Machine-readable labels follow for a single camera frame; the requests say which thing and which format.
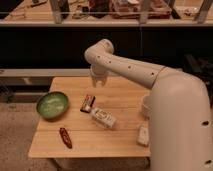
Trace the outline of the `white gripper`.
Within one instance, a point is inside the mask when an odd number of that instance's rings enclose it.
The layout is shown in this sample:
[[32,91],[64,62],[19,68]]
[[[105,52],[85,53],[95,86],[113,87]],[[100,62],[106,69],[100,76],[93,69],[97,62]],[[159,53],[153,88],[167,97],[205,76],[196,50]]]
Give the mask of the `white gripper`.
[[92,85],[93,87],[97,87],[97,82],[101,81],[101,86],[105,86],[106,85],[106,80],[108,77],[108,72],[104,71],[104,72],[98,72],[97,70],[94,70],[93,68],[90,69],[90,75],[92,78]]

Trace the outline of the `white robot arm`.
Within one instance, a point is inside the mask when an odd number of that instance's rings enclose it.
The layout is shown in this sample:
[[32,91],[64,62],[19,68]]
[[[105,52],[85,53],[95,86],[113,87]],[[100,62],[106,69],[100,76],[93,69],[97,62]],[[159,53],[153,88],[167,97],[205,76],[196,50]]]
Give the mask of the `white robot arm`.
[[150,90],[151,171],[213,171],[213,119],[204,82],[170,67],[119,57],[102,39],[84,53],[92,79],[112,71]]

